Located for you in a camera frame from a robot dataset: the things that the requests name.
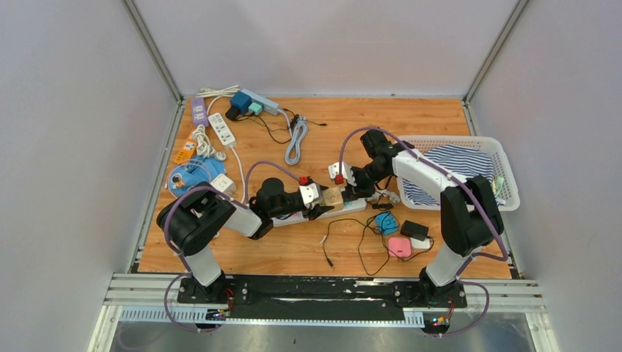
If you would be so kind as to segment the black charger with cable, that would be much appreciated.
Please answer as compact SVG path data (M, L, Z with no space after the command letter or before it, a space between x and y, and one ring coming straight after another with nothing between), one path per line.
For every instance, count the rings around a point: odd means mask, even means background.
M380 213L386 213L386 212L390 212L392 214L392 212L390 210L384 211L384 212L380 212ZM371 216L365 222L360 221L358 219L354 219L354 218L337 219L337 220L329 222L329 224L327 225L327 228L326 228L326 234L324 235L324 237L321 240L321 247L322 247L322 252L323 252L324 258L326 260L326 263L329 265L329 267L331 269L334 270L335 269L335 265L331 261L329 255L327 253L326 242L329 239L332 225L336 224L336 223L340 223L340 222L352 221L352 222L355 222L355 223L357 223L358 225L360 225L362 227L361 238L360 238L360 241L359 241L359 243L357 245L356 253L357 253L359 261L360 261L360 263L362 265L363 271L364 271L364 273L367 276L375 276L377 274L380 274L381 271L387 266L387 264L391 261L392 258L395 258L399 262L407 263L407 262L413 260L414 258L419 257L421 254L425 254L427 252L430 252L434 248L435 240L430 235L429 228L424 226L424 225L422 225L422 224L415 223L413 221L405 220L402 223L399 222L400 229L397 232L395 232L395 233L393 233L391 235L381 235L381 234L379 234L377 229L376 229L376 223L375 223L375 217L378 214L376 214L374 216ZM369 271L367 269L365 260L363 258L362 251L360 249L360 247L362 246L363 242L365 241L365 236L366 236L367 232L371 232L374 235L377 235L377 236L380 237L381 245L384 248L384 251L386 253L386 259L384 260L384 262L375 271ZM432 247L429 250L419 250L418 252L416 252L414 254L412 253L411 256L408 257L408 258L390 257L389 253L387 251L387 243L388 243L388 240L391 237L408 238L409 240L411 238L416 238L416 239L419 239L419 240L424 240L426 238L432 238Z

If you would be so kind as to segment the white power strip blue USB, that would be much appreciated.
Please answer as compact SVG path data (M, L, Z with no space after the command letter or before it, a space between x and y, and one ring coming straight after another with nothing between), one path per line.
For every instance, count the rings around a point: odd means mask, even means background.
M365 199L357 199L350 202L345 202L343 209L331 210L322 214L318 219L327 219L335 216L341 216L349 213L356 213L364 211L368 205L380 205L381 201L388 201L391 205L400 203L400 197L393 191L388 190L376 190L374 195ZM274 218L274 227L284 227L292 224L299 224L309 221L305 218L301 212L294 213L291 216L282 216L280 218Z

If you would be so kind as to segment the white cube adapter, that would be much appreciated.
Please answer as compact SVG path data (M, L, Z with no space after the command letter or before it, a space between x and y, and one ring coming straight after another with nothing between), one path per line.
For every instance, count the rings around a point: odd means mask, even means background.
M213 186L217 191L220 191L230 197L233 196L237 190L235 182L223 173L217 175L214 179L212 179L210 181L210 185Z

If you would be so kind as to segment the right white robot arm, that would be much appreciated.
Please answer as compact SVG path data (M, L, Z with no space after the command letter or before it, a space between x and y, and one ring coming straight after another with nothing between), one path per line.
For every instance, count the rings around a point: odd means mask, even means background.
M355 194L372 190L375 184L396 176L420 187L440 205L444 243L419 275L419 296L428 306L437 306L448 296L448 288L458 281L473 258L483 248L497 242L505 262L508 252L501 235L504 224L490 182L482 175L465 177L430 160L414 146L381 128L359 128L361 141L371 162L362 168L344 161L345 142L339 151L332 179L346 183Z

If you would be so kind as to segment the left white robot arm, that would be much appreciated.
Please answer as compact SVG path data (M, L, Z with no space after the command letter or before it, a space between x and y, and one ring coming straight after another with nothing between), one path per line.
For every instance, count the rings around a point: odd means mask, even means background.
M280 179L271 177L244 204L203 182L161 210L156 224L197 283L197 294L215 303L224 295L224 272L213 256L210 242L221 229L258 240L271 231L277 217L299 213L309 221L315 220L335 209L324 199L330 190L303 177L297 191L287 192Z

